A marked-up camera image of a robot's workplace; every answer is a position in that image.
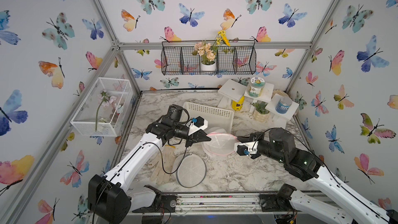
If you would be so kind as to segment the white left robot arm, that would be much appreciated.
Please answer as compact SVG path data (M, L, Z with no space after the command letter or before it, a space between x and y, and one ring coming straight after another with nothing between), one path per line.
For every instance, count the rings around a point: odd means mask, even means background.
M146 185L128 196L127 191L135 176L156 153L162 155L164 146L172 138L185 140L185 147L210 141L205 130L208 121L199 116L181 120L188 111L171 105L167 113L151 123L138 144L117 165L103 176L94 175L88 186L88 209L110 224L121 223L129 212L161 208L161 191Z

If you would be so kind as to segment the pink trimmed mesh bag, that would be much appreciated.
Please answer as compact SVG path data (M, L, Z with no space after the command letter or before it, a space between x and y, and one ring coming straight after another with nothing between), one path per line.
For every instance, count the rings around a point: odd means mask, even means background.
M220 127L213 127L205 132L211 138L210 141L202 143L202 148L208 156L222 158L234 153L234 145L238 142L234 135Z

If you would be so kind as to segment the white mesh laundry bag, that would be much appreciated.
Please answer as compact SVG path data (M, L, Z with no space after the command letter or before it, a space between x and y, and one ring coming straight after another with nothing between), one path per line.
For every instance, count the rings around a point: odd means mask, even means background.
M184 188L199 185L206 177L205 161L198 155L189 153L178 156L173 164L172 177Z

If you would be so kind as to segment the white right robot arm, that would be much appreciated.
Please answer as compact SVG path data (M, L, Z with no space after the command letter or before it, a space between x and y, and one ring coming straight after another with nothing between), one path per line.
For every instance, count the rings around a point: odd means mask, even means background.
M339 179L311 150L296 147L298 138L283 128L270 128L247 137L237 137L235 152L252 159L265 156L283 165L294 177L308 183L337 206L312 198L295 187L283 184L272 207L310 214L328 224L396 224L398 213L385 210L361 196Z

